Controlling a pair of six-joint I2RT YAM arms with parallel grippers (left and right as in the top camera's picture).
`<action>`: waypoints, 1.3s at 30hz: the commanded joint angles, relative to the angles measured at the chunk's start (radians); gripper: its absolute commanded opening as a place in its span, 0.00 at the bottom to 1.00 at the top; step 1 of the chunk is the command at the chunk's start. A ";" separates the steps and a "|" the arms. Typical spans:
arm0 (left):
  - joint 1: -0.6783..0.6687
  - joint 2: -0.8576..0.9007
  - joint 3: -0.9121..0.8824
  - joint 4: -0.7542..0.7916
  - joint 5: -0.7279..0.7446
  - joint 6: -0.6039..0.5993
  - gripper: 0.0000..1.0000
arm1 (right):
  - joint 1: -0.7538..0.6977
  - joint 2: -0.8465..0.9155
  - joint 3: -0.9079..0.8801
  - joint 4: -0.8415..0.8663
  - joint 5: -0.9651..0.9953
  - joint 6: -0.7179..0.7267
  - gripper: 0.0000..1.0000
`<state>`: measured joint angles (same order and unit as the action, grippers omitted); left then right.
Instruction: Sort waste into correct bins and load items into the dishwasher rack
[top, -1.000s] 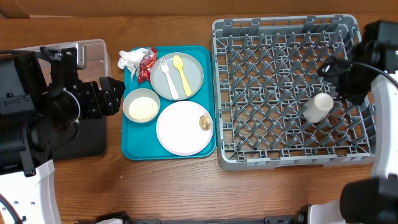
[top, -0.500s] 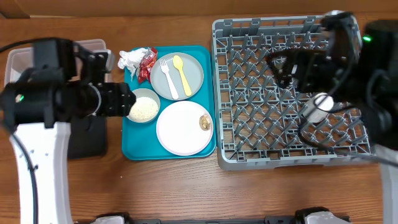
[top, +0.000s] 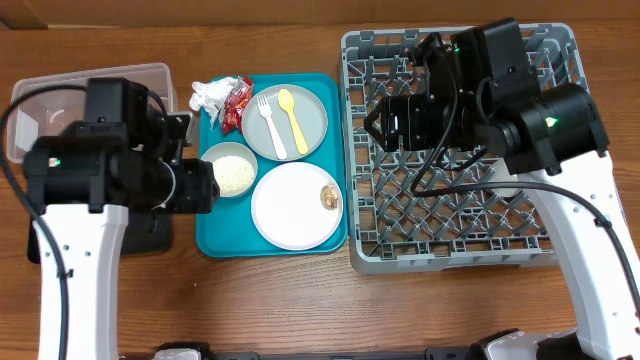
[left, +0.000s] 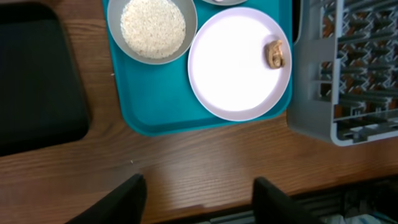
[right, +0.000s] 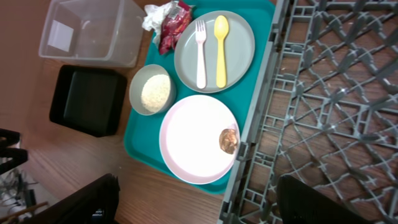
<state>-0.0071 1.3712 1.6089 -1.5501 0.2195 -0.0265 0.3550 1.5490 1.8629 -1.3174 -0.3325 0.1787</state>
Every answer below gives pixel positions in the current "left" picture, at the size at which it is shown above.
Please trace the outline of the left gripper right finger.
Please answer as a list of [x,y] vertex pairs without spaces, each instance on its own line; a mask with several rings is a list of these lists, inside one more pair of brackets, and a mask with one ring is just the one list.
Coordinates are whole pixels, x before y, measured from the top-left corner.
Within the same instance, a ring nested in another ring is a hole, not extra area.
[[319,196],[288,196],[264,177],[254,179],[251,206],[256,223],[323,223],[326,203]]

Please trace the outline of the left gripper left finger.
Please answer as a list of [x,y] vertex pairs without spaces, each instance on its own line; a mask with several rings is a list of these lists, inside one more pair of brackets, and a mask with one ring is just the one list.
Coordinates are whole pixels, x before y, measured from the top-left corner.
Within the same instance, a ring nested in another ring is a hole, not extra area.
[[142,174],[134,174],[67,224],[140,223],[147,200]]

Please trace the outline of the white round plate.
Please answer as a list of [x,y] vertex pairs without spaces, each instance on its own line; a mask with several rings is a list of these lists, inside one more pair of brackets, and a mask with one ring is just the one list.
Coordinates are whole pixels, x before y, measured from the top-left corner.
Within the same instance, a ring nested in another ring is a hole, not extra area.
[[[285,65],[271,69],[265,48],[282,41]],[[280,25],[265,12],[232,7],[207,20],[188,54],[188,77],[198,101],[228,121],[249,121],[271,110],[289,85],[290,44]]]

